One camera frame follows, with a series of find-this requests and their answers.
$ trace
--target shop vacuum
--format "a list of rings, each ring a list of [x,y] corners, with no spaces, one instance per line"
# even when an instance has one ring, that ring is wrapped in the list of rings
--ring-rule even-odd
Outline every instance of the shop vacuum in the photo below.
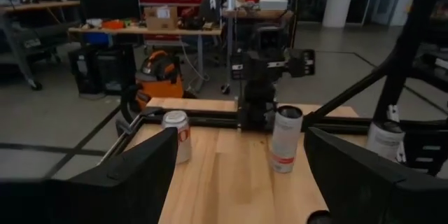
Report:
[[[131,123],[131,112],[139,113],[152,97],[196,98],[183,89],[179,58],[163,50],[143,61],[135,74],[135,84],[123,92],[120,109],[125,120]]]

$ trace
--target wheel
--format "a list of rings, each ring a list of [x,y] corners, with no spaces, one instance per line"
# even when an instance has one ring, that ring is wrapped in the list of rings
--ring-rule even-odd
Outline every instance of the wheel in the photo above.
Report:
[[[182,98],[186,98],[186,99],[197,99],[196,95],[194,95],[193,93],[191,93],[191,92],[189,92],[189,91],[183,91]]]
[[[229,84],[222,85],[222,86],[221,86],[221,92],[222,92],[224,95],[228,95],[228,94],[230,94],[230,85],[229,85]]]
[[[332,224],[333,220],[328,211],[315,211],[308,217],[307,224]]]
[[[42,88],[43,88],[42,84],[40,82],[38,82],[38,81],[35,81],[35,80],[31,80],[29,82],[29,86],[34,91],[39,91],[39,90],[42,90]]]

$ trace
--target gray floor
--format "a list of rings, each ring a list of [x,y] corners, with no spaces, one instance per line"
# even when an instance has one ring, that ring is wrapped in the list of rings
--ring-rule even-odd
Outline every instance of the gray floor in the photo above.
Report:
[[[341,30],[301,25],[296,46],[317,51],[316,75],[294,79],[285,74],[278,84],[279,101],[325,103],[371,72],[373,67],[357,55],[372,64],[380,64],[390,53],[399,33],[399,28],[349,27]],[[50,175],[57,179],[69,179],[95,166],[101,159],[101,151],[107,151],[116,140],[114,121],[119,115],[83,147],[85,151],[97,151],[96,155],[78,152],[59,171],[52,169],[67,154],[63,150],[76,147],[119,102],[118,97],[96,101],[78,97],[67,61],[67,51],[76,46],[71,44],[59,49],[63,59],[59,66],[46,63],[36,65],[36,75],[44,85],[40,92],[31,91],[21,78],[0,83],[0,178]],[[136,49],[137,64],[143,57],[142,49]],[[187,65],[183,69],[186,80],[194,76]],[[207,66],[206,72],[210,75],[210,81],[198,94],[200,98],[234,99],[238,95],[236,83],[232,84],[232,94],[221,94],[220,86],[225,81],[224,68]],[[383,81],[349,100],[346,105],[352,106],[360,116],[371,116]],[[446,118],[448,99],[445,93],[419,80],[408,80],[407,86],[413,91],[404,90],[400,98],[402,119]],[[415,92],[445,111],[434,108]],[[61,151],[58,149],[49,153],[29,148],[30,145],[52,146]],[[8,146],[14,146],[15,150],[6,148]]]

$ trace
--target white can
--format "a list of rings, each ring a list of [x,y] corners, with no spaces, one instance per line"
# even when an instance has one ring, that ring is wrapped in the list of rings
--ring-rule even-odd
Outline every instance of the white can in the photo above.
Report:
[[[367,135],[367,149],[391,161],[396,162],[396,156],[400,143],[405,138],[405,133],[397,122],[372,122]]]
[[[187,113],[184,111],[170,111],[163,116],[162,127],[177,128],[177,158],[176,164],[188,161],[191,158],[191,135]]]
[[[299,108],[281,106],[277,109],[271,147],[274,171],[287,173],[293,170],[302,121],[303,112]]]

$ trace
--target wooden table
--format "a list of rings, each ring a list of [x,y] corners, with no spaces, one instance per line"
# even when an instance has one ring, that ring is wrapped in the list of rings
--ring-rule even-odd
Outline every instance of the wooden table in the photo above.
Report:
[[[92,28],[92,29],[81,29],[81,28],[70,28],[69,32],[77,32],[77,33],[92,33],[92,32],[101,32],[109,35],[116,34],[140,34],[140,35],[177,35],[177,36],[197,36],[197,71],[201,76],[204,76],[204,46],[202,45],[202,37],[203,36],[220,36],[222,29],[215,28],[210,31],[206,30],[187,30],[187,29],[173,29],[173,30],[164,30],[164,29],[155,29],[149,30],[145,27],[127,27],[123,29],[100,29],[100,28]],[[203,78],[197,78],[195,91],[199,92],[201,90],[202,85],[204,84]]]
[[[170,109],[234,111],[233,101],[152,98],[149,106]],[[304,113],[317,105],[298,105]],[[357,117],[349,107],[332,116]],[[144,125],[127,149],[161,130]],[[160,223],[305,224],[308,216],[327,209],[308,165],[303,135],[293,172],[279,174],[269,165],[270,135],[235,129],[192,127],[192,158],[179,164],[169,187]],[[365,145],[365,138],[344,136]]]
[[[92,29],[81,29],[81,28],[70,28],[69,32],[82,32],[82,33],[91,33],[91,32],[102,32],[105,34],[142,34],[142,35],[179,35],[179,36],[194,36],[194,35],[204,35],[204,36],[219,36],[221,35],[222,29],[216,28],[210,31],[204,30],[187,30],[187,29],[154,29],[149,30],[145,27],[128,27],[123,29],[100,29],[100,28],[92,28]]]
[[[255,10],[247,12],[244,9],[239,10],[223,10],[223,17],[225,18],[255,18],[273,20],[281,17],[284,20],[290,20],[294,13],[290,10],[284,13],[284,10]]]
[[[81,4],[80,1],[42,1],[40,3],[20,4],[14,7],[12,6],[0,7],[0,11],[11,13],[15,11],[33,11],[33,10],[43,10],[47,8],[78,6],[80,4]]]

